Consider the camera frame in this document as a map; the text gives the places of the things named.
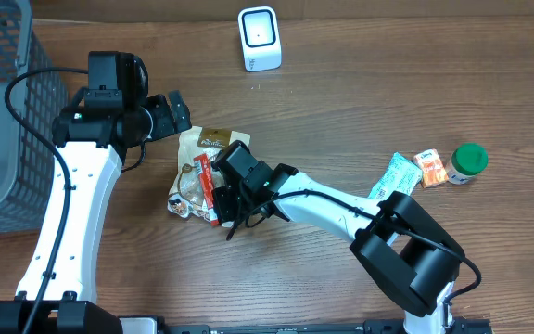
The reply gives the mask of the red stick snack packet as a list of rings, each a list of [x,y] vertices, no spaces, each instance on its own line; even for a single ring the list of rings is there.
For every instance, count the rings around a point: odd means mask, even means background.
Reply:
[[[212,226],[219,225],[219,220],[216,211],[214,210],[214,200],[212,196],[212,191],[214,185],[212,182],[212,175],[210,171],[210,162],[208,155],[202,153],[194,157],[194,166],[197,171],[197,176],[199,178],[201,188],[203,191],[204,200],[207,206],[208,218]]]

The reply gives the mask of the beige brown snack bag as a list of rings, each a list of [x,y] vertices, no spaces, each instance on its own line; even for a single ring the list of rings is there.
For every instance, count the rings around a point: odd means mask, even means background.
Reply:
[[[218,172],[212,170],[211,163],[223,149],[236,140],[241,140],[248,146],[250,135],[200,126],[193,126],[180,134],[178,173],[169,191],[167,204],[169,212],[184,219],[194,215],[210,223],[203,191],[194,166],[194,157],[206,153],[210,162],[214,189],[224,186],[223,178]]]

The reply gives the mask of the teal snack packet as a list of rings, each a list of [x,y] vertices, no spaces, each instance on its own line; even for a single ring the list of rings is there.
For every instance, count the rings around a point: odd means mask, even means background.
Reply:
[[[383,176],[373,186],[369,199],[387,199],[394,191],[411,195],[423,177],[422,170],[395,152]]]

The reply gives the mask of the orange small snack packet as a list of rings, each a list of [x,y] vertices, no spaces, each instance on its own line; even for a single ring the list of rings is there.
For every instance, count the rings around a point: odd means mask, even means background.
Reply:
[[[448,175],[438,152],[431,148],[413,156],[413,163],[422,171],[423,188],[439,186],[448,181]]]

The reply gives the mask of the green lid small jar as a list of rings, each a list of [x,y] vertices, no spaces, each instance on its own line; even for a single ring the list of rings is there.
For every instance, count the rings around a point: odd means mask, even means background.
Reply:
[[[464,143],[453,151],[445,170],[448,181],[463,185],[482,173],[488,166],[487,151],[477,143]]]

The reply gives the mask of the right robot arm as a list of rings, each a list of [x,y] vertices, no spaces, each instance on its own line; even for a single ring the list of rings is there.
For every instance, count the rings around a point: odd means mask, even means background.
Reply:
[[[251,226],[275,215],[346,240],[381,291],[405,313],[407,333],[448,333],[448,297],[464,260],[462,247],[409,195],[356,197],[280,163],[271,168],[236,140],[211,167],[225,181],[213,196],[220,222]]]

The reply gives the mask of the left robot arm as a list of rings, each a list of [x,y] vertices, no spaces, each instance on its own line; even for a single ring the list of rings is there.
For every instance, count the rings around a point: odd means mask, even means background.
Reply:
[[[148,93],[143,60],[132,53],[92,51],[88,85],[52,122],[46,139],[15,111],[16,84],[4,92],[10,115],[55,158],[55,177],[40,236],[11,301],[0,301],[0,333],[151,333],[165,330],[154,315],[116,316],[96,303],[96,266],[108,202],[126,172],[128,149],[191,129],[179,91]]]

